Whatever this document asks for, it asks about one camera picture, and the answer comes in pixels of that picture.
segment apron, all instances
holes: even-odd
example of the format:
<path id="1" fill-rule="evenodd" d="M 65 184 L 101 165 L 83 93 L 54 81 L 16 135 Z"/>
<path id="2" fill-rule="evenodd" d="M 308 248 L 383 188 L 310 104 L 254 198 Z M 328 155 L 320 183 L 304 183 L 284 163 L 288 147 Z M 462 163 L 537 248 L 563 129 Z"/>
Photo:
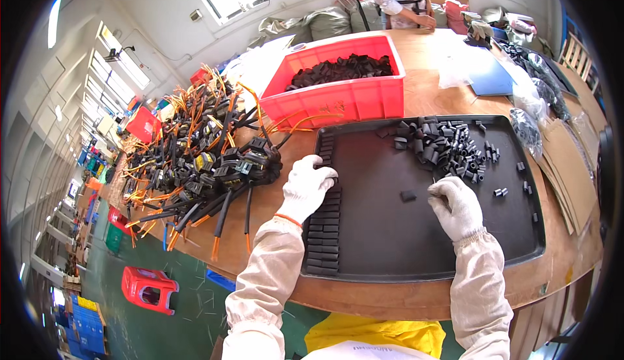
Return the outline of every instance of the apron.
<path id="1" fill-rule="evenodd" d="M 404 8 L 413 10 L 419 16 L 425 16 L 427 14 L 426 0 L 403 0 L 399 1 L 399 3 L 403 5 Z M 391 15 L 389 24 L 392 29 L 420 28 L 420 25 L 401 15 Z"/>

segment orange wristband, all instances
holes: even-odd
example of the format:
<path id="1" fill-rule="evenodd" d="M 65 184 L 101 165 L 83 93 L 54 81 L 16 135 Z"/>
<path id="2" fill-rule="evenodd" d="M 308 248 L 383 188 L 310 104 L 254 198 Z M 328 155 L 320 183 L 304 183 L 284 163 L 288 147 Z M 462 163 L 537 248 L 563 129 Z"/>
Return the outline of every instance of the orange wristband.
<path id="1" fill-rule="evenodd" d="M 274 216 L 279 216 L 280 218 L 284 218 L 285 220 L 290 221 L 290 222 L 296 224 L 297 226 L 303 228 L 303 226 L 301 226 L 301 224 L 299 222 L 297 222 L 296 220 L 294 220 L 290 216 L 286 216 L 286 215 L 282 215 L 282 214 L 278 214 L 278 213 L 275 213 Z"/>

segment green crate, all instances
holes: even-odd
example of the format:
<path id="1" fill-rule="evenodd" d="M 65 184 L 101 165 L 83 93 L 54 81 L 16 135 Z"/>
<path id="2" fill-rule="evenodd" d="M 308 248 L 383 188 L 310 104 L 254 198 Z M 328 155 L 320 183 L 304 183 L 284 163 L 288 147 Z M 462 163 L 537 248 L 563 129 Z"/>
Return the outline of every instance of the green crate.
<path id="1" fill-rule="evenodd" d="M 106 234 L 106 246 L 113 252 L 119 252 L 119 245 L 121 239 L 124 236 L 124 232 L 115 227 L 112 223 L 109 223 L 109 230 Z"/>

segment red plastic stool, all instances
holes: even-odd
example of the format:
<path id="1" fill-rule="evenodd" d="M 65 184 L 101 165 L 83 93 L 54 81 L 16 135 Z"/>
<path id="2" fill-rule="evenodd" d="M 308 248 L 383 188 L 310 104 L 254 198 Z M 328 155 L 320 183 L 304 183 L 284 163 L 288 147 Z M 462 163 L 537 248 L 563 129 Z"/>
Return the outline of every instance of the red plastic stool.
<path id="1" fill-rule="evenodd" d="M 146 270 L 135 266 L 123 269 L 121 290 L 125 298 L 139 307 L 174 315 L 175 310 L 169 309 L 171 294 L 180 291 L 180 286 L 171 280 L 163 271 Z"/>
<path id="2" fill-rule="evenodd" d="M 128 218 L 121 215 L 121 212 L 113 206 L 109 208 L 109 222 L 116 228 L 130 235 L 130 229 L 125 228 L 125 224 L 128 223 Z"/>

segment chinese character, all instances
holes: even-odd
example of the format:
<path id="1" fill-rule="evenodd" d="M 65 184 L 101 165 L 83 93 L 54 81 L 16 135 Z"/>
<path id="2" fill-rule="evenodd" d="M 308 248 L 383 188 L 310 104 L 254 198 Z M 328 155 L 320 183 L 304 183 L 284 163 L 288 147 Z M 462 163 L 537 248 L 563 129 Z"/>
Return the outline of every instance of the chinese character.
<path id="1" fill-rule="evenodd" d="M 344 111 L 345 111 L 345 107 L 344 107 L 344 105 L 345 105 L 345 102 L 344 102 L 343 100 L 336 101 L 336 102 L 334 103 L 334 108 L 336 109 L 336 111 L 339 111 L 339 112 L 340 112 L 340 111 L 342 111 L 342 112 L 344 112 Z"/>

